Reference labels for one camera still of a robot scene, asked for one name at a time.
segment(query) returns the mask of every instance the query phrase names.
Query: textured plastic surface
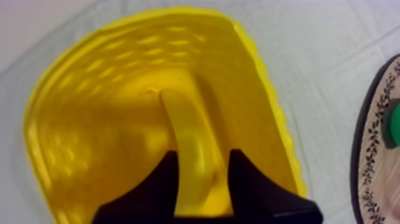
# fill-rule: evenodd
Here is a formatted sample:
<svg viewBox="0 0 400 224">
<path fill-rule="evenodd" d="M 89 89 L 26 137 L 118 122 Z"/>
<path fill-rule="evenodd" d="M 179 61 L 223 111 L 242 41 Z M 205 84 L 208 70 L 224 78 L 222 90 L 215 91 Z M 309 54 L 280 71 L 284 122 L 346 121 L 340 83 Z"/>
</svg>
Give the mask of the textured plastic surface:
<svg viewBox="0 0 400 224">
<path fill-rule="evenodd" d="M 225 167 L 229 150 L 241 148 L 263 174 L 304 197 L 266 75 L 244 31 L 216 11 L 148 11 L 85 37 L 43 74 L 26 111 L 26 144 L 56 221 L 90 222 L 99 205 L 135 187 L 176 149 L 160 103 L 164 89 L 191 98 Z M 205 212 L 213 189 L 198 215 L 230 213 L 229 205 Z"/>
</svg>

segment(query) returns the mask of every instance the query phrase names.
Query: white fabric surface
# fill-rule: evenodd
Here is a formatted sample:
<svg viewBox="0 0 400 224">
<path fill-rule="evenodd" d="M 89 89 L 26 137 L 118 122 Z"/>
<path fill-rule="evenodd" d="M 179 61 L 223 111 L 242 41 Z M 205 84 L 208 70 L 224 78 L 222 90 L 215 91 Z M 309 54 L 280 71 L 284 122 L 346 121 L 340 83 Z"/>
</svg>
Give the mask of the white fabric surface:
<svg viewBox="0 0 400 224">
<path fill-rule="evenodd" d="M 2 223 L 52 222 L 22 139 L 24 109 L 40 74 L 63 50 L 108 22 L 150 8 L 175 5 L 216 8 L 243 25 L 270 72 L 269 78 L 295 141 L 310 198 L 320 206 L 325 223 L 355 223 L 349 183 L 353 134 L 374 75 L 386 60 L 400 52 L 397 44 L 400 2 L 396 1 L 110 0 L 95 3 L 42 39 L 0 74 Z M 71 15 L 78 8 L 73 8 Z M 13 48 L 6 51 L 0 51 L 1 58 L 10 52 L 14 58 L 19 54 Z"/>
</svg>

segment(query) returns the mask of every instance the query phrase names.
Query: yellow handle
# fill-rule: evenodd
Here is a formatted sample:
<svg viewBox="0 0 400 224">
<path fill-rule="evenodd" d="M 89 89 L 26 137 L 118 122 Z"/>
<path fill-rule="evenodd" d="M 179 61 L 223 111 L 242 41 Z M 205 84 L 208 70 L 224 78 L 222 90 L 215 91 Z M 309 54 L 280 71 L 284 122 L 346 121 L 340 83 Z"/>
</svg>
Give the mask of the yellow handle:
<svg viewBox="0 0 400 224">
<path fill-rule="evenodd" d="M 172 125 L 179 155 L 179 191 L 175 214 L 194 216 L 201 213 L 213 178 L 212 142 L 201 117 L 183 94 L 161 92 Z"/>
</svg>

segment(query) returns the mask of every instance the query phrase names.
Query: white cloth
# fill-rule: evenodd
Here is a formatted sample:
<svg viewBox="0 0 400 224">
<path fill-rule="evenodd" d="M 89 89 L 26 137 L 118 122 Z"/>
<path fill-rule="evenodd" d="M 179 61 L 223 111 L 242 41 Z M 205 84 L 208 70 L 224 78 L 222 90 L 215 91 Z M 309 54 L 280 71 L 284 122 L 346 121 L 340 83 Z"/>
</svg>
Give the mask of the white cloth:
<svg viewBox="0 0 400 224">
<path fill-rule="evenodd" d="M 176 5 L 215 8 L 243 25 L 270 72 L 310 198 L 320 206 L 325 223 L 355 223 L 349 183 L 353 134 L 373 77 L 400 52 L 397 1 L 110 0 L 93 4 L 0 74 L 2 223 L 52 223 L 22 139 L 24 109 L 40 74 L 78 39 L 110 21 Z"/>
</svg>

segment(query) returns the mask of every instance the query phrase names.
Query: floral pattern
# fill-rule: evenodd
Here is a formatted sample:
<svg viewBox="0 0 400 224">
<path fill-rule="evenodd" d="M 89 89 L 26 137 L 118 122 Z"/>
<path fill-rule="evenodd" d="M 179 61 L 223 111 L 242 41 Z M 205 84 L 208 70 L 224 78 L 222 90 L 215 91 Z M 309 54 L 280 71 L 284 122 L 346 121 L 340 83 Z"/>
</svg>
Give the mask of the floral pattern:
<svg viewBox="0 0 400 224">
<path fill-rule="evenodd" d="M 383 224 L 385 217 L 379 214 L 380 207 L 374 200 L 374 192 L 370 189 L 372 177 L 375 173 L 374 164 L 375 157 L 378 154 L 378 145 L 381 142 L 378 140 L 378 134 L 380 133 L 379 127 L 383 123 L 383 116 L 385 115 L 385 108 L 389 106 L 390 95 L 395 88 L 395 81 L 400 76 L 400 62 L 397 62 L 395 68 L 395 74 L 389 73 L 389 77 L 385 80 L 386 86 L 383 89 L 382 95 L 379 97 L 379 101 L 376 104 L 376 110 L 374 112 L 375 119 L 371 126 L 368 128 L 367 139 L 369 141 L 369 147 L 365 156 L 366 167 L 362 171 L 362 184 L 366 186 L 365 191 L 361 194 L 361 200 L 363 206 L 367 208 L 370 215 L 370 219 L 373 224 Z"/>
</svg>

